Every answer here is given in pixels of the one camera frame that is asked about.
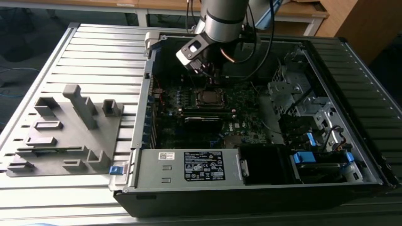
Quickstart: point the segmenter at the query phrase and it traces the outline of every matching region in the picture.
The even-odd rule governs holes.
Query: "warning label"
[[[221,152],[184,152],[184,179],[224,180]]]

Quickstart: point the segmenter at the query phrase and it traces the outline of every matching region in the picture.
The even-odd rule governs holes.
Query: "wooden table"
[[[198,16],[200,3],[193,1],[193,14]],[[138,0],[137,12],[138,17],[142,16],[142,24],[140,26],[148,26],[145,16],[148,14],[165,14],[165,15],[185,15],[186,1],[185,0]],[[312,3],[289,2],[284,4],[275,15],[275,21],[304,23],[304,30],[301,35],[313,36],[320,23],[327,18],[328,13],[325,11],[317,11]],[[285,25],[281,26],[281,33],[285,33]]]
[[[138,0],[1,0],[0,6],[134,13]]]
[[[138,26],[148,27],[148,15],[185,15],[185,0],[5,0],[0,1],[0,6],[19,8],[44,8],[78,11],[100,11],[136,13]],[[198,16],[200,3],[193,1],[193,14]],[[284,4],[275,16],[277,28],[289,34],[313,36],[323,19],[328,16],[327,12],[317,11],[311,3],[289,2]]]

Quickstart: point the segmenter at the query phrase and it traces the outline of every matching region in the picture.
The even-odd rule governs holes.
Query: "black cable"
[[[277,133],[277,134],[280,134],[280,135],[284,135],[283,133],[280,133],[280,132],[272,130],[272,129],[265,125],[265,123],[264,123],[263,120],[260,120],[260,121],[261,121],[261,124],[264,125],[264,127],[268,129],[268,131],[271,131],[271,132],[273,132],[273,133]]]
[[[341,133],[339,132],[339,137],[341,137],[341,142],[335,146],[333,151],[337,150],[337,148],[345,144],[345,137],[341,135]]]
[[[320,148],[320,151],[321,151],[321,152],[325,150],[327,143],[328,143],[328,138],[331,137],[331,132],[332,132],[336,128],[340,128],[340,126],[339,126],[339,125],[333,125],[333,126],[329,128],[328,133],[325,134],[324,142],[321,143],[321,148]]]
[[[308,96],[308,94],[312,92],[312,88],[309,87],[309,89],[305,91],[305,93],[303,93],[303,95],[300,96],[300,98],[291,104],[291,106],[287,108],[284,115],[289,112],[289,110],[305,99],[305,97]]]
[[[189,0],[186,0],[186,11],[185,11],[185,31],[186,31],[186,34],[189,34],[189,32],[188,32],[188,8],[189,8]]]
[[[206,77],[209,77],[210,79],[213,78],[213,76],[210,76],[208,73],[205,73],[204,71],[201,71],[201,74],[205,75]]]
[[[257,70],[261,68],[264,61],[269,55],[271,52],[271,47],[272,47],[272,41],[273,41],[273,30],[275,30],[275,12],[273,12],[273,3],[272,0],[269,0],[269,10],[271,10],[271,21],[272,21],[272,32],[271,32],[271,38],[269,38],[269,44],[268,44],[268,49],[264,53],[263,60],[260,61],[259,66],[255,68],[255,70],[249,73],[249,75],[245,76],[245,78],[240,79],[239,82],[247,81],[257,72]]]
[[[253,56],[255,54],[255,49],[256,49],[256,28],[255,28],[255,23],[253,23],[253,15],[252,15],[252,11],[251,11],[251,7],[249,7],[249,4],[248,4],[248,10],[249,10],[249,16],[251,16],[251,22],[252,22],[252,29],[253,29],[253,47],[252,47],[252,51],[248,55],[248,57],[244,59],[244,60],[239,60],[239,61],[235,61],[231,57],[228,57],[224,53],[224,50],[220,48],[220,51],[222,53],[222,56],[236,65],[236,64],[243,64],[245,63],[251,57]]]
[[[193,0],[190,0],[190,16],[192,16],[192,20],[193,20],[193,23],[196,24],[196,20],[194,20],[194,16],[193,16],[193,9],[192,9],[192,5],[193,5]]]

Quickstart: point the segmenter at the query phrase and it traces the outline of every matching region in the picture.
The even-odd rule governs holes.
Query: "blue latch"
[[[316,146],[316,143],[315,143],[315,140],[313,140],[312,133],[307,133],[307,137],[308,137],[311,146]]]
[[[122,175],[122,166],[110,166],[110,169],[108,171],[109,175]]]
[[[348,162],[353,161],[353,157],[352,157],[352,154],[349,152],[345,152],[345,158],[347,158]]]
[[[312,152],[297,152],[293,154],[295,163],[315,163]]]

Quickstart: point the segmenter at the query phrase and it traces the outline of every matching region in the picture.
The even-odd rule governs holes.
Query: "metal frame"
[[[137,15],[137,23],[140,27],[148,27],[148,15],[177,15],[184,16],[184,10],[153,9],[153,8],[134,8],[134,7],[104,7],[104,6],[81,6],[81,5],[64,5],[49,3],[32,3],[18,1],[0,1],[0,6],[19,7],[19,8],[42,8],[56,10],[76,10],[76,11],[96,11],[96,12],[116,12],[116,13],[134,13]],[[321,17],[300,17],[300,16],[275,16],[276,21],[308,23],[304,36],[313,36],[321,24]]]
[[[0,149],[3,147],[3,142],[11,139],[11,136],[23,132],[19,128],[22,124],[21,116],[32,113],[30,107],[36,97],[40,96],[40,89],[46,81],[49,82],[66,82],[68,80],[80,79],[81,84],[90,83],[90,79],[96,78],[101,80],[101,76],[86,75],[69,75],[64,77],[50,76],[52,71],[56,69],[57,64],[64,66],[72,66],[74,63],[86,64],[89,60],[72,59],[69,61],[58,60],[64,50],[68,47],[69,42],[74,44],[84,43],[88,41],[89,44],[101,45],[117,45],[125,46],[126,41],[124,39],[108,39],[101,38],[94,40],[84,40],[82,38],[73,38],[77,32],[84,29],[92,29],[93,35],[102,36],[102,34],[110,35],[110,32],[118,34],[137,34],[142,38],[145,37],[146,31],[165,31],[165,32],[181,32],[182,29],[166,29],[166,28],[137,28],[128,26],[112,26],[112,25],[93,25],[81,24],[77,27],[70,26],[66,29],[65,34],[56,46],[53,53],[50,54],[49,60],[46,61],[42,71],[40,72],[33,85],[26,93],[25,98],[21,101],[19,106],[10,118],[10,121],[0,135]],[[340,56],[325,55],[328,47],[339,42],[335,39],[313,38],[316,47],[320,45],[321,49],[317,53],[323,59],[332,59]],[[110,63],[110,58],[104,59],[101,62]],[[335,62],[336,68],[339,68],[343,62]],[[129,86],[137,86],[141,77],[118,77],[120,81],[125,81]],[[108,80],[110,84],[117,84],[120,81]],[[118,133],[118,140],[116,144],[116,153],[113,161],[124,162],[129,159],[130,150],[130,138],[132,138],[132,127],[134,121],[134,114],[137,106],[132,103],[124,106],[121,128]],[[32,118],[26,118],[26,123],[30,123]],[[0,154],[9,153],[9,149],[2,149]],[[399,153],[391,153],[397,161]],[[3,170],[6,160],[10,157],[0,157],[0,170]],[[271,225],[283,225],[284,221],[296,220],[297,223],[305,221],[308,225],[321,225],[323,223],[351,224],[353,220],[357,224],[369,223],[376,224],[388,221],[389,218],[395,221],[400,221],[402,216],[402,190],[392,191],[389,196],[379,196],[375,199],[364,198],[351,203],[343,204],[341,206],[331,210],[320,211],[304,211],[304,212],[284,212],[272,213],[267,215],[229,215],[229,216],[204,216],[198,218],[146,218],[138,219],[132,218],[122,207],[117,204],[112,197],[112,192],[106,186],[109,183],[108,175],[78,175],[78,176],[52,176],[52,177],[30,177],[30,178],[9,178],[5,173],[0,173],[0,225],[25,225],[32,223],[48,223],[53,225],[188,225],[188,224],[208,224],[208,225],[235,225],[235,224],[249,224],[271,222]]]

